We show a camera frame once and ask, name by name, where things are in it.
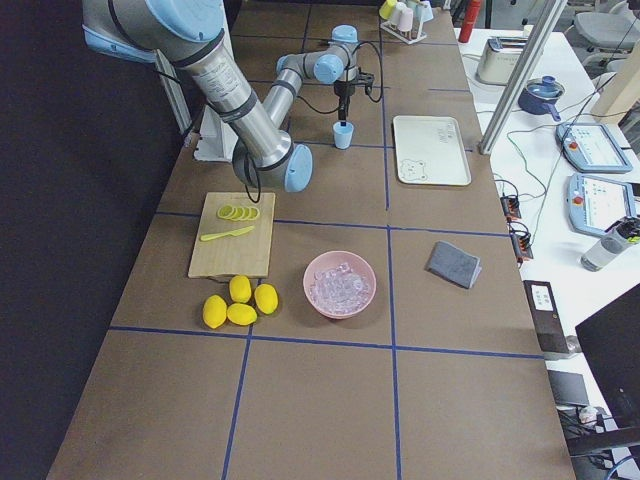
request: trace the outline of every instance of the yellow knife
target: yellow knife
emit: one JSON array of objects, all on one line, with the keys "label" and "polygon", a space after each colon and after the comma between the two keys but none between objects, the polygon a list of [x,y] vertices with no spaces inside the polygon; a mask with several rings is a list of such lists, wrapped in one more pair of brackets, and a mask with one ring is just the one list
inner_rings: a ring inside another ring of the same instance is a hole
[{"label": "yellow knife", "polygon": [[236,230],[228,230],[226,232],[207,233],[205,235],[200,235],[200,241],[201,242],[208,242],[209,240],[215,240],[216,238],[226,237],[226,236],[229,236],[229,235],[233,236],[233,237],[237,237],[238,235],[244,235],[245,233],[249,233],[254,228],[256,228],[255,225],[250,225],[248,227],[238,228]]}]

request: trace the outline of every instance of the label sticker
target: label sticker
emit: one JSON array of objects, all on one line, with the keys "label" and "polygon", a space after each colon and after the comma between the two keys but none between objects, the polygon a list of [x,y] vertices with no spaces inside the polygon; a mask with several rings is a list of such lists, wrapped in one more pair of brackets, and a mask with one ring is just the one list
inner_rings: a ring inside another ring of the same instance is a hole
[{"label": "label sticker", "polygon": [[238,76],[233,71],[231,65],[221,61],[211,70],[194,77],[208,97],[215,102],[220,102],[240,85]]},{"label": "label sticker", "polygon": [[551,294],[547,287],[545,287],[544,285],[531,285],[531,293],[536,310],[553,312]]}]

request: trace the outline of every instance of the brown table surface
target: brown table surface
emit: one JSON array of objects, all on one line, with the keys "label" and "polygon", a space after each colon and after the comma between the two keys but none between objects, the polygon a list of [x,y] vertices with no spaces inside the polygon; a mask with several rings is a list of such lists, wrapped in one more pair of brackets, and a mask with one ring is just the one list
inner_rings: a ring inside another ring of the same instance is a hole
[{"label": "brown table surface", "polygon": [[[50,479],[575,478],[489,158],[447,12],[405,45],[377,9],[244,2],[238,64],[261,98],[284,53],[318,49],[350,23],[381,48],[385,98],[358,92],[353,145],[332,146],[334,116],[297,102],[285,120],[315,169],[300,194],[277,192],[269,277],[281,307],[251,327],[207,329],[204,299],[227,286],[188,279],[204,196],[242,191],[229,165],[185,150],[158,207]],[[376,74],[373,49],[360,63]],[[335,106],[332,89],[301,94]],[[453,116],[467,187],[395,176],[395,115]],[[447,240],[482,260],[470,290],[425,271]],[[302,275],[328,250],[369,261],[378,289],[360,315],[331,321]]]}]

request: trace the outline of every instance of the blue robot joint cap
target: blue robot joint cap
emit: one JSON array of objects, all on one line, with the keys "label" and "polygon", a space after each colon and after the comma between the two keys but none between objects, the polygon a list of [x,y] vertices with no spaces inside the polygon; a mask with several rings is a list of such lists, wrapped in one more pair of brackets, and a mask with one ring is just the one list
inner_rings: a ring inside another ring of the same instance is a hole
[{"label": "blue robot joint cap", "polygon": [[358,31],[351,25],[338,25],[331,32],[334,42],[358,43]]}]

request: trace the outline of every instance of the chair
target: chair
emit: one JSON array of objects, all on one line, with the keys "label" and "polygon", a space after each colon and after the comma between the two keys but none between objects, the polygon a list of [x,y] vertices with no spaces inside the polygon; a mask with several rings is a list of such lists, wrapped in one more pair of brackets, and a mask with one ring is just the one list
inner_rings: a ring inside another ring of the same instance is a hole
[{"label": "chair", "polygon": [[[615,76],[622,68],[624,60],[613,60],[607,64],[606,71],[592,79],[593,86],[599,93],[607,88],[607,81]],[[620,130],[626,137],[632,150],[640,155],[640,100],[636,101],[627,115],[618,123]]]},{"label": "chair", "polygon": [[594,51],[582,61],[583,66],[593,61],[606,63],[614,58],[625,58],[640,40],[640,20],[629,10],[626,1],[615,4],[607,13],[576,14],[573,25],[565,34],[574,27],[591,45],[587,50]]}]

